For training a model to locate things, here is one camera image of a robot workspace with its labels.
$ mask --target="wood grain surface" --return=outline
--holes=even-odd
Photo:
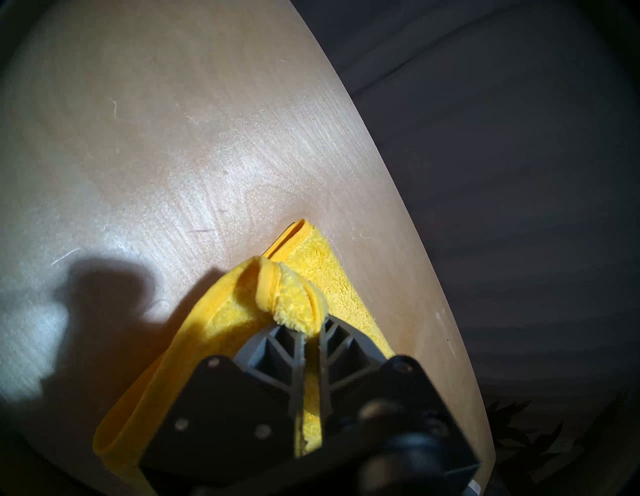
[[[0,87],[0,393],[106,494],[96,425],[222,273],[294,220],[331,241],[390,345],[484,461],[467,352],[367,129],[285,0],[67,1]]]

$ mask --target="light wood tabletop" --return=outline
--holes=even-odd
[[[427,253],[286,0],[60,2],[0,86],[0,394],[106,494],[95,427],[219,276],[308,218],[483,461],[474,372]]]

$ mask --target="cloth fold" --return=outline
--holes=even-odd
[[[138,462],[193,369],[209,355],[232,358],[252,335],[273,322],[309,336],[303,434],[307,452],[319,447],[314,338],[327,313],[363,331],[385,356],[393,355],[328,241],[301,220],[263,256],[221,277],[196,303],[169,348],[104,417],[93,438],[94,452],[118,477],[153,494]]]

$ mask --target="black metal plate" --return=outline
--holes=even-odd
[[[164,418],[140,468],[158,494],[184,495],[194,485],[224,487],[281,463],[291,458],[294,445],[288,400],[231,359],[206,358]]]

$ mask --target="microfiber cloth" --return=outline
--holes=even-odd
[[[153,494],[138,463],[196,365],[210,355],[233,358],[274,322],[307,335],[303,436],[305,452],[318,448],[317,336],[329,313],[364,332],[387,358],[394,354],[328,241],[301,220],[263,256],[238,265],[202,296],[169,348],[104,417],[93,451],[118,477]]]

